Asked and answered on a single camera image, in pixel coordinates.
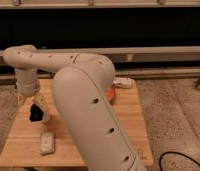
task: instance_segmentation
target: wooden table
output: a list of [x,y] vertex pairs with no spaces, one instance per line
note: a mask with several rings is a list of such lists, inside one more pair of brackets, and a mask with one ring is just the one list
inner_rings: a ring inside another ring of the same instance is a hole
[[[51,120],[45,125],[30,122],[32,100],[28,99],[19,109],[9,132],[0,156],[0,167],[84,167],[85,163],[53,104],[51,80],[41,80],[40,83],[41,92],[49,104]],[[113,109],[144,164],[152,165],[152,154],[135,83],[132,89],[116,89]],[[40,155],[40,135],[44,131],[53,131],[56,136],[56,152],[47,156]]]

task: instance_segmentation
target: dark background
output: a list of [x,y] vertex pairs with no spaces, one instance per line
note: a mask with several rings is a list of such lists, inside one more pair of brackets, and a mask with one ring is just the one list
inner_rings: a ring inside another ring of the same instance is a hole
[[0,49],[200,45],[200,8],[0,10]]

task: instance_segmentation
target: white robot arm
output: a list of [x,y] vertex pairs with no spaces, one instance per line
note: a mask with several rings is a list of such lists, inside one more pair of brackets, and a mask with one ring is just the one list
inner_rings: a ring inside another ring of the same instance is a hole
[[37,69],[56,73],[55,105],[90,171],[146,170],[105,97],[115,76],[107,57],[38,53],[26,45],[6,49],[4,60],[15,68],[17,89],[25,97],[40,89]]

